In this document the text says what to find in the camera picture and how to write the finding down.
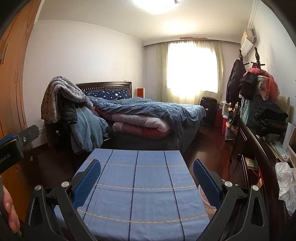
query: silver bolt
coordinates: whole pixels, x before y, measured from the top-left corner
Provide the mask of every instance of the silver bolt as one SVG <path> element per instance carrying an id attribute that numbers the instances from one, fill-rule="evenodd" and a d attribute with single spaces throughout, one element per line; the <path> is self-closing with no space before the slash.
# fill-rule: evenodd
<path id="1" fill-rule="evenodd" d="M 230 181 L 226 181 L 226 182 L 224 182 L 224 185 L 225 185 L 226 187 L 232 187 L 232 183 L 231 183 Z"/>
<path id="2" fill-rule="evenodd" d="M 256 185 L 253 185 L 252 188 L 253 188 L 254 191 L 258 191 L 259 190 L 259 187 L 257 187 Z"/>
<path id="3" fill-rule="evenodd" d="M 69 185 L 70 185 L 70 183 L 67 182 L 67 181 L 62 183 L 62 187 L 63 187 L 63 188 L 66 188 L 66 187 L 69 186 Z"/>
<path id="4" fill-rule="evenodd" d="M 39 191 L 41 189 L 41 186 L 40 185 L 37 185 L 36 187 L 35 187 L 35 191 Z"/>

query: book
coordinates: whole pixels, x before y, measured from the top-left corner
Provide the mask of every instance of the book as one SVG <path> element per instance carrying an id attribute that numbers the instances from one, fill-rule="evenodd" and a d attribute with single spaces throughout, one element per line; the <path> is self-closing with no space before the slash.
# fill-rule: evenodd
<path id="1" fill-rule="evenodd" d="M 246 161 L 248 169 L 258 171 L 258 163 L 257 163 L 256 159 L 246 157 L 245 161 Z"/>

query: headboard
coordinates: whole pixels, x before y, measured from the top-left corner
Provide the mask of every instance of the headboard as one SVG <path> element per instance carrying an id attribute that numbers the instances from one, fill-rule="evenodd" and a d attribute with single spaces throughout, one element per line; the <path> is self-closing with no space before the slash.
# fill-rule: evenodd
<path id="1" fill-rule="evenodd" d="M 126 89 L 132 97 L 131 82 L 93 82 L 77 84 L 81 90 L 123 90 Z"/>

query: human hand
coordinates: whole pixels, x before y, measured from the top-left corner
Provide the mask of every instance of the human hand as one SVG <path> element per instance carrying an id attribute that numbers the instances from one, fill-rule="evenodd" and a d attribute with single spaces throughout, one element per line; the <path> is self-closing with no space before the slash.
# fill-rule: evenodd
<path id="1" fill-rule="evenodd" d="M 2 205 L 8 213 L 8 225 L 13 233 L 16 233 L 20 229 L 20 221 L 18 219 L 17 213 L 13 206 L 11 195 L 8 190 L 3 186 L 4 196 L 2 199 Z"/>

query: sheer green curtain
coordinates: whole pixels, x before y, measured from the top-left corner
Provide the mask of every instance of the sheer green curtain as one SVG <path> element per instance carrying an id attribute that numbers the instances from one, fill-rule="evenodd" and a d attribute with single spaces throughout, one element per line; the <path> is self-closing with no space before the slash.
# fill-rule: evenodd
<path id="1" fill-rule="evenodd" d="M 223 57 L 219 41 L 185 40 L 157 45 L 157 100 L 199 104 L 222 97 Z"/>

